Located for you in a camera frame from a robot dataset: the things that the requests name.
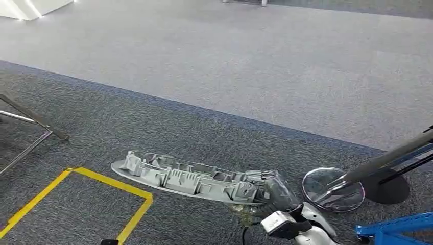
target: black pole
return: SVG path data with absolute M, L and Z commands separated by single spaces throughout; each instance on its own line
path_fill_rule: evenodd
M 421 160 L 419 160 L 419 161 L 417 161 L 415 163 L 412 163 L 411 165 L 409 165 L 409 166 L 407 166 L 407 167 L 399 170 L 395 174 L 392 174 L 391 176 L 388 176 L 385 179 L 379 181 L 379 185 L 384 184 L 386 182 L 389 182 L 389 181 L 395 179 L 396 177 L 398 177 L 400 175 L 406 174 L 407 172 L 409 172 L 409 171 L 411 171 L 413 169 L 416 169 L 417 167 L 422 166 L 422 165 L 424 165 L 424 164 L 426 164 L 426 163 L 428 163 L 428 162 L 430 162 L 432 160 L 433 160 L 433 153 L 430 154 L 429 156 L 426 156 L 423 159 L 421 159 Z

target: blue metal frame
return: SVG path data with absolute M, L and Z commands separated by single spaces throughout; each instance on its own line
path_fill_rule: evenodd
M 400 235 L 403 231 L 433 228 L 433 212 L 379 222 L 368 226 L 355 226 L 357 236 L 374 236 L 375 245 L 428 245 L 425 242 Z

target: yellow tape marking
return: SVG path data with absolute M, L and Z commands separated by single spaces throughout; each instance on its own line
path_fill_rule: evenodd
M 28 202 L 23 208 L 21 208 L 21 210 L 19 210 L 14 216 L 12 216 L 8 220 L 9 224 L 2 231 L 0 231 L 0 238 L 3 238 L 6 235 L 6 233 L 8 233 L 8 231 L 10 229 L 12 229 L 12 227 L 14 227 L 16 225 L 16 223 L 18 223 L 18 221 L 20 221 L 22 219 L 22 217 L 24 217 L 24 215 L 26 215 L 34 206 L 36 206 L 36 204 L 38 204 L 64 178 L 66 178 L 70 174 L 71 171 L 72 171 L 72 169 L 68 168 L 66 171 L 62 172 L 44 190 L 42 190 L 38 195 L 36 195 L 33 199 L 31 199 L 30 202 Z
M 85 168 L 77 168 L 74 169 L 75 172 L 80 173 L 82 175 L 85 175 L 87 177 L 90 177 L 92 179 L 101 181 L 105 184 L 117 187 L 119 189 L 122 189 L 124 191 L 127 191 L 129 193 L 135 194 L 137 196 L 140 196 L 142 198 L 145 198 L 146 201 L 143 203 L 143 205 L 137 210 L 137 212 L 132 216 L 131 220 L 126 224 L 126 226 L 123 228 L 121 233 L 117 236 L 117 240 L 119 240 L 119 245 L 122 245 L 123 242 L 126 240 L 126 238 L 129 236 L 129 234 L 132 232 L 132 230 L 135 228 L 137 223 L 140 221 L 140 219 L 144 216 L 144 214 L 149 209 L 150 205 L 153 202 L 153 196 L 150 192 L 138 189 L 137 187 L 125 184 L 123 182 L 120 182 L 118 180 L 114 180 L 112 178 L 109 178 L 107 176 L 103 176 L 101 174 L 95 173 L 93 171 L 90 171 Z
M 43 191 L 41 191 L 37 196 L 30 200 L 21 210 L 19 210 L 12 218 L 8 220 L 9 224 L 0 231 L 0 238 L 3 238 L 6 233 L 10 229 L 12 229 L 16 223 L 18 223 L 24 215 L 26 215 L 36 204 L 38 204 L 51 190 L 54 189 L 62 180 L 64 180 L 72 171 L 77 172 L 79 174 L 85 175 L 92 179 L 98 180 L 105 184 L 114 186 L 116 188 L 122 189 L 129 193 L 135 194 L 139 197 L 145 198 L 145 203 L 137 210 L 137 212 L 132 216 L 120 234 L 117 236 L 117 240 L 119 240 L 119 245 L 122 245 L 132 230 L 135 228 L 140 219 L 147 212 L 151 204 L 153 203 L 152 193 L 138 189 L 137 187 L 125 184 L 118 180 L 109 178 L 107 176 L 103 176 L 101 174 L 95 173 L 83 167 L 79 167 L 76 169 L 68 168 L 66 171 L 62 172 L 53 182 L 51 182 Z

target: carpet floor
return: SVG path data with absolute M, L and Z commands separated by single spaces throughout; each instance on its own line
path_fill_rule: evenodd
M 309 134 L 243 117 L 83 81 L 12 63 L 0 65 L 0 88 L 70 135 L 52 136 L 0 178 L 1 226 L 68 167 L 94 172 L 153 194 L 154 202 L 125 244 L 240 244 L 241 227 L 222 203 L 192 199 L 139 185 L 116 175 L 110 163 L 128 150 L 170 154 L 230 170 L 278 169 L 302 198 L 309 170 L 333 166 L 350 170 L 378 149 Z M 13 112 L 6 104 L 1 110 Z M 2 166 L 42 130 L 4 118 L 0 124 Z M 356 244 L 355 224 L 431 211 L 433 172 L 407 175 L 410 197 L 384 206 L 368 200 L 357 210 L 324 212 L 339 241 Z M 115 238 L 143 199 L 72 173 L 6 236 L 5 244 L 98 244 Z M 432 241 L 431 233 L 416 234 Z M 247 244 L 290 244 L 268 238 L 260 227 Z

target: light gray carpet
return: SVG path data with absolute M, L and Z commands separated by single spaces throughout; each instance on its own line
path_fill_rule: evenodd
M 140 186 L 117 176 L 110 163 L 127 150 L 144 149 L 231 170 L 278 169 L 299 198 L 304 174 L 319 166 L 352 169 L 380 150 L 238 116 L 159 99 L 136 92 L 0 62 L 0 86 L 23 105 L 52 120 L 71 138 L 50 138 L 13 171 L 0 178 L 3 226 L 35 194 L 67 167 L 92 171 L 132 184 L 154 195 L 127 245 L 240 244 L 238 219 L 221 203 L 191 199 Z M 0 155 L 12 156 L 30 137 L 28 125 L 0 124 Z M 340 241 L 356 244 L 355 224 L 431 211 L 432 171 L 407 178 L 412 193 L 399 205 L 365 201 L 347 214 L 325 213 Z M 97 244 L 114 238 L 143 200 L 76 174 L 48 194 L 1 242 L 6 244 Z M 429 240 L 429 233 L 419 235 Z M 287 244 L 266 238 L 260 227 L 247 244 Z
M 261 0 L 237 1 L 252 4 L 261 3 Z M 268 3 L 370 14 L 397 15 L 412 18 L 433 18 L 432 0 L 268 0 Z
M 33 22 L 0 19 L 0 30 L 0 60 L 379 149 L 433 124 L 431 19 L 82 0 Z

